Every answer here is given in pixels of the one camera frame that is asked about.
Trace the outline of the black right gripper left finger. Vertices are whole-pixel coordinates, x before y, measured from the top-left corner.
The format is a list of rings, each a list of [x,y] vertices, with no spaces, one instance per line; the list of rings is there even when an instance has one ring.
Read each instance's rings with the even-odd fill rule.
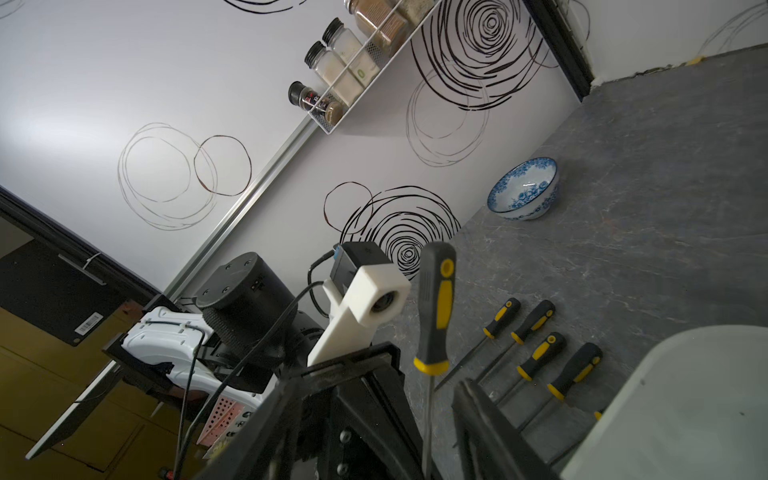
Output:
[[[289,479],[303,400],[297,379],[279,384],[198,479]]]

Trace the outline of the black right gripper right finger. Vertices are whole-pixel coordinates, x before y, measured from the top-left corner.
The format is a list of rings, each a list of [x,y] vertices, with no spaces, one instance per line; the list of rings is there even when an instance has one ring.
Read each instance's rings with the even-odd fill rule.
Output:
[[[559,477],[475,381],[454,386],[452,409],[465,479]]]

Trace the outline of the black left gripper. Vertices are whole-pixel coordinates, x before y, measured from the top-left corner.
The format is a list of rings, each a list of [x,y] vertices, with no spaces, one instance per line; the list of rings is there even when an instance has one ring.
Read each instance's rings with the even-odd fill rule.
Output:
[[[272,478],[313,460],[321,479],[422,479],[423,439],[391,342],[299,370],[264,412]]]

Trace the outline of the white storage box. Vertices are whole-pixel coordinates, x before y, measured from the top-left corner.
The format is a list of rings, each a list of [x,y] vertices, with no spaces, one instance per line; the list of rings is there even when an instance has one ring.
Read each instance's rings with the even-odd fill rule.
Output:
[[[766,328],[697,328],[654,347],[561,476],[766,478]]]

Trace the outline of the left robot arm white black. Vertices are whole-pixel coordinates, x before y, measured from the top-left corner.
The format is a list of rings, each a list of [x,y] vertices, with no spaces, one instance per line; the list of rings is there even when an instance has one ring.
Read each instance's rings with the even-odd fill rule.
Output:
[[[109,347],[123,367],[163,390],[181,390],[174,465],[183,475],[196,431],[217,402],[239,422],[214,441],[204,479],[289,479],[316,465],[319,479],[436,479],[431,436],[404,391],[399,349],[376,343],[411,285],[371,242],[348,242],[322,288],[319,326],[256,253],[219,267],[197,294],[197,312],[158,307]]]

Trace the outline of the blue patterned ceramic bowl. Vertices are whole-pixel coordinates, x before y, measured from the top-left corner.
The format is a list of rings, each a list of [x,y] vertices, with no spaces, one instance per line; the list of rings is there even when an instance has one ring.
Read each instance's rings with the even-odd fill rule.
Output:
[[[507,172],[488,194],[487,208],[512,221],[546,214],[559,194],[560,169],[549,157],[527,160]]]

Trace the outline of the small dark sauce bottle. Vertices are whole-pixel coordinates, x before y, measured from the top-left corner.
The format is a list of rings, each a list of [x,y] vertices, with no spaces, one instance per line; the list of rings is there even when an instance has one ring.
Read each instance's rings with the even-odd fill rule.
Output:
[[[319,121],[323,127],[334,127],[345,113],[345,105],[332,94],[322,96],[300,81],[294,81],[288,89],[289,102]]]

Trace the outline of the spice jar pale powder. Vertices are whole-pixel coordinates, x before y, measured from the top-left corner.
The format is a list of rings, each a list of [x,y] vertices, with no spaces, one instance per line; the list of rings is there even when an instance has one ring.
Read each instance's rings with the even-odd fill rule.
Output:
[[[307,51],[307,67],[330,88],[331,93],[347,107],[363,93],[363,86],[354,78],[343,61],[322,42],[316,41]]]

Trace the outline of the spice jar white powder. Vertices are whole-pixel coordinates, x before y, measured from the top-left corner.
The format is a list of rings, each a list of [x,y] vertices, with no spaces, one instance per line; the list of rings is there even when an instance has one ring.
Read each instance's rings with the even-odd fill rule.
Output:
[[[322,41],[343,61],[364,88],[367,88],[380,73],[380,68],[367,47],[339,18],[334,18],[328,24],[323,32]]]

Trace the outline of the spice jar brown powder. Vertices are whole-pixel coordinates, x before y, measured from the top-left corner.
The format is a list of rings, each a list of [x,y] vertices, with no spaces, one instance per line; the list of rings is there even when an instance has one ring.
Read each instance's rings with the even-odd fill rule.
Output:
[[[411,33],[411,25],[384,0],[346,0],[345,9],[358,28],[388,57],[396,54]]]

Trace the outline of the spice jar beige powder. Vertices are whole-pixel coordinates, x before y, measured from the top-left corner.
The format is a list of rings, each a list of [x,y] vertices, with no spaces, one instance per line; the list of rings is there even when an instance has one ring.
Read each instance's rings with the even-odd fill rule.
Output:
[[[395,2],[397,11],[413,26],[418,26],[434,5],[434,0],[399,0]]]

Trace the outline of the clear acrylic wall shelf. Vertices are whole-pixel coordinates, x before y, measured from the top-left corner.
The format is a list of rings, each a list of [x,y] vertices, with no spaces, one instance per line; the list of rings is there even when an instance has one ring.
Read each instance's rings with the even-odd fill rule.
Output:
[[[332,133],[439,4],[345,1],[354,24],[334,18],[304,57],[322,86],[314,89],[295,81],[289,87],[289,102],[323,132]]]

